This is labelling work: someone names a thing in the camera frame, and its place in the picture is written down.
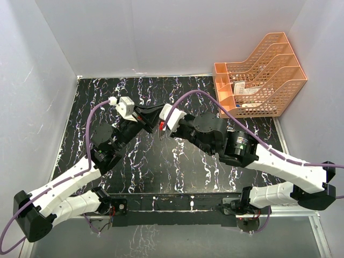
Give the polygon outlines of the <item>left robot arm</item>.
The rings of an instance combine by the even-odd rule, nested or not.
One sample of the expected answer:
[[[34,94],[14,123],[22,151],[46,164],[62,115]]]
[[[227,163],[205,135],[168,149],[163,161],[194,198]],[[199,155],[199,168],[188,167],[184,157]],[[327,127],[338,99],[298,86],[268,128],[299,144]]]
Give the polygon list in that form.
[[[116,104],[121,119],[117,126],[101,123],[87,135],[87,153],[73,167],[44,186],[13,198],[13,216],[28,242],[45,237],[56,225],[88,212],[106,214],[111,198],[100,187],[74,193],[107,174],[121,160],[120,151],[144,130],[152,133],[163,105],[139,107]]]

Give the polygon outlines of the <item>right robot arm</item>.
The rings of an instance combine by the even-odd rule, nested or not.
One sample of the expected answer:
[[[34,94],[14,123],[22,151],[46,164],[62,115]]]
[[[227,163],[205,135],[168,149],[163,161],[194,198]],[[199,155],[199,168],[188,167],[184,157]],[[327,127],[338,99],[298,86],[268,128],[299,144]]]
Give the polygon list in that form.
[[[185,114],[167,122],[172,138],[182,138],[208,155],[218,154],[219,161],[233,167],[260,170],[284,180],[267,187],[244,187],[239,199],[224,204],[233,214],[252,213],[271,205],[298,204],[309,210],[322,211],[336,200],[336,188],[329,184],[334,168],[311,167],[289,163],[266,149],[251,135],[228,131],[227,122],[211,113],[196,117]]]

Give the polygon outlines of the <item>red and metal key holder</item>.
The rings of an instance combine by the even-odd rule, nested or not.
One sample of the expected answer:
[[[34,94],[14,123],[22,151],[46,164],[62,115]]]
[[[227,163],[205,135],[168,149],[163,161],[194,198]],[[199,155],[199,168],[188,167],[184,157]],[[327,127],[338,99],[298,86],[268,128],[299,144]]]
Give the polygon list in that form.
[[[166,128],[164,127],[164,121],[160,121],[159,123],[159,139],[162,140],[164,138],[164,135],[166,133]]]

